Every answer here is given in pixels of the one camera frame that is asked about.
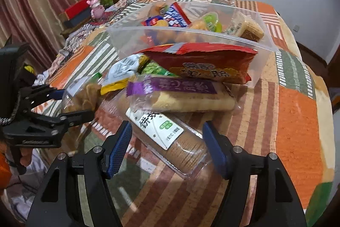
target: bed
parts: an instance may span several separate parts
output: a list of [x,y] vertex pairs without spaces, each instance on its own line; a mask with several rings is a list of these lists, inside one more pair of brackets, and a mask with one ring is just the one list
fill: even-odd
[[[57,57],[52,65],[51,86],[64,88],[76,78],[107,70],[118,57],[114,39],[105,32],[105,27],[153,1],[158,0],[122,0],[110,22],[95,28],[86,26],[70,38],[66,47],[76,51],[63,63],[60,61],[64,57]],[[247,0],[174,1],[236,6],[257,11],[262,16],[278,50],[270,55],[255,88],[232,86],[240,111],[185,113],[181,119],[197,130],[201,130],[206,120],[212,120],[233,144],[253,154],[276,152],[295,185],[308,225],[312,225],[328,203],[334,178],[332,108],[324,81],[302,62],[293,34],[270,5]],[[60,107],[60,102],[50,101],[36,111],[56,115]],[[102,144],[107,136],[115,133],[119,123],[118,118],[99,107],[91,130],[79,148],[88,151]],[[61,149],[41,153],[50,163],[58,153],[72,152],[74,147],[72,139],[66,136]],[[133,137],[120,172],[108,181],[108,186],[124,226],[210,226],[227,181],[207,165],[188,190],[186,181]],[[252,179],[242,220],[244,225],[252,210],[254,186]],[[79,187],[84,220],[89,225],[91,217],[81,177]]]

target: electrical outlet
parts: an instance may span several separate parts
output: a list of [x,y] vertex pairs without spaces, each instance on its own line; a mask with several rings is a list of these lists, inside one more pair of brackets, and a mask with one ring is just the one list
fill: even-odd
[[299,29],[300,29],[300,26],[298,26],[297,24],[295,24],[294,27],[293,27],[293,30],[294,30],[295,32],[299,32]]

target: white cloth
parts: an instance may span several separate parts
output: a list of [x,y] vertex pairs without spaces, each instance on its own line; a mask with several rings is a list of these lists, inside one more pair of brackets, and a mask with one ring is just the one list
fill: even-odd
[[20,222],[26,222],[34,197],[43,180],[47,167],[34,149],[32,162],[24,175],[12,176],[1,197],[4,204]]
[[34,81],[33,85],[34,86],[44,85],[47,77],[48,77],[48,71],[46,70],[42,74],[37,75],[37,79]]

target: barcode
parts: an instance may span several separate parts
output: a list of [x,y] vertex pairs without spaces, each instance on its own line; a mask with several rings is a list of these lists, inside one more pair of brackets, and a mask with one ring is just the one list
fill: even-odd
[[127,66],[132,66],[135,63],[135,60],[132,60],[131,58],[126,57],[120,62],[126,64]]

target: red snack bag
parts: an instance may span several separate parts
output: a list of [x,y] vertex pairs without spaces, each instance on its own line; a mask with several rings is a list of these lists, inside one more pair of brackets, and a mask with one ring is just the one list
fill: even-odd
[[257,50],[222,43],[177,43],[140,51],[168,71],[182,76],[233,84],[251,80],[248,67]]

